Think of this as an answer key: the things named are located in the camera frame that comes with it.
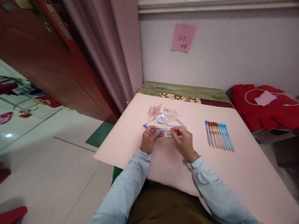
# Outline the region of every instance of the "hand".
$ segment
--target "hand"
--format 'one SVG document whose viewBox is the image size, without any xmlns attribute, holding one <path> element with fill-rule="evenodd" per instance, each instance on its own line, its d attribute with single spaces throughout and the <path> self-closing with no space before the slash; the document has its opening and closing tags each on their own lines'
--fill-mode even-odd
<svg viewBox="0 0 299 224">
<path fill-rule="evenodd" d="M 160 132 L 160 131 L 155 132 L 155 130 L 157 129 L 162 129 L 162 128 L 158 128 L 154 125 L 150 125 L 142 134 L 142 143 L 140 146 L 142 152 L 151 154 L 154 150 L 156 140 L 164 136 L 164 132 Z"/>
<path fill-rule="evenodd" d="M 200 157 L 193 149 L 191 132 L 187 131 L 183 126 L 177 126 L 171 128 L 170 133 L 178 149 L 188 162 L 193 163 Z"/>
</svg>

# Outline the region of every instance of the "orange pencil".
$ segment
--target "orange pencil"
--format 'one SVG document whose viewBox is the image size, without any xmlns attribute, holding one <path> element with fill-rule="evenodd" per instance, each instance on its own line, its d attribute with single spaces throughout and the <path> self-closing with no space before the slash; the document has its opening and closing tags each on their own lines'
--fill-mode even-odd
<svg viewBox="0 0 299 224">
<path fill-rule="evenodd" d="M 222 139 L 221 139 L 221 136 L 220 136 L 220 132 L 219 132 L 218 123 L 216 123 L 216 122 L 213 122 L 213 123 L 214 123 L 215 128 L 216 128 L 215 131 L 217 132 L 218 142 L 220 143 L 221 148 L 224 149 L 223 142 L 222 142 Z"/>
<path fill-rule="evenodd" d="M 216 146 L 216 148 L 218 148 L 219 145 L 218 145 L 218 141 L 217 141 L 217 136 L 216 136 L 215 128 L 214 128 L 214 125 L 213 125 L 212 122 L 211 122 L 211 126 L 212 126 L 212 131 L 213 131 L 213 136 L 214 136 L 215 146 Z"/>
<path fill-rule="evenodd" d="M 213 148 L 215 148 L 215 141 L 214 141 L 214 136 L 213 136 L 213 132 L 212 132 L 211 122 L 209 122 L 209 129 L 210 129 L 210 135 L 211 135 L 211 140 L 212 140 L 212 146 L 213 146 Z"/>
</svg>

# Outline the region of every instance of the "shirt cuff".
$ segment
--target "shirt cuff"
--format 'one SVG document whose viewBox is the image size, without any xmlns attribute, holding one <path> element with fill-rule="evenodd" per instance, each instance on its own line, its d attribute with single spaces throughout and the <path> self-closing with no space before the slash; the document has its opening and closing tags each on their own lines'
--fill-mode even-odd
<svg viewBox="0 0 299 224">
<path fill-rule="evenodd" d="M 137 150 L 135 156 L 137 156 L 138 158 L 141 158 L 145 161 L 148 161 L 148 162 L 150 162 L 151 158 L 152 158 L 152 154 L 148 155 L 147 153 L 142 152 L 140 148 Z"/>
<path fill-rule="evenodd" d="M 193 163 L 187 162 L 187 166 L 189 169 L 196 169 L 201 166 L 203 163 L 203 157 L 199 157 L 197 160 L 195 160 Z"/>
</svg>

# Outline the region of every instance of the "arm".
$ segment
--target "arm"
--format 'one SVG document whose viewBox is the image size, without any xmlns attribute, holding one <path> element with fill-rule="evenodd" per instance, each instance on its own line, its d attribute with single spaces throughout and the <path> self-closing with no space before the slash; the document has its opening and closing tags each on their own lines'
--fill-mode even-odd
<svg viewBox="0 0 299 224">
<path fill-rule="evenodd" d="M 149 126 L 142 135 L 142 144 L 129 164 L 116 178 L 90 224 L 125 224 L 131 207 L 140 193 L 150 168 L 151 153 L 155 142 L 164 136 L 160 129 Z"/>
<path fill-rule="evenodd" d="M 178 149 L 188 161 L 196 186 L 201 192 L 211 213 L 219 221 L 229 224 L 256 224 L 252 216 L 237 196 L 208 167 L 201 156 L 193 149 L 192 134 L 184 127 L 173 127 L 171 135 Z"/>
<path fill-rule="evenodd" d="M 187 165 L 192 172 L 196 186 L 215 218 L 224 223 L 260 223 L 221 178 L 204 163 L 202 157 Z"/>
</svg>

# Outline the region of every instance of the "wooden table top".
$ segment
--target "wooden table top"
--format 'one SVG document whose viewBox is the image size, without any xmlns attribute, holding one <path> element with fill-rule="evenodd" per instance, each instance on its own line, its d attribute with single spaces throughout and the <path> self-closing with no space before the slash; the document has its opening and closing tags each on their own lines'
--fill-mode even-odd
<svg viewBox="0 0 299 224">
<path fill-rule="evenodd" d="M 200 99 L 202 104 L 234 108 L 221 89 L 146 81 L 138 93 L 150 96 L 161 96 L 161 93 L 188 96 Z"/>
</svg>

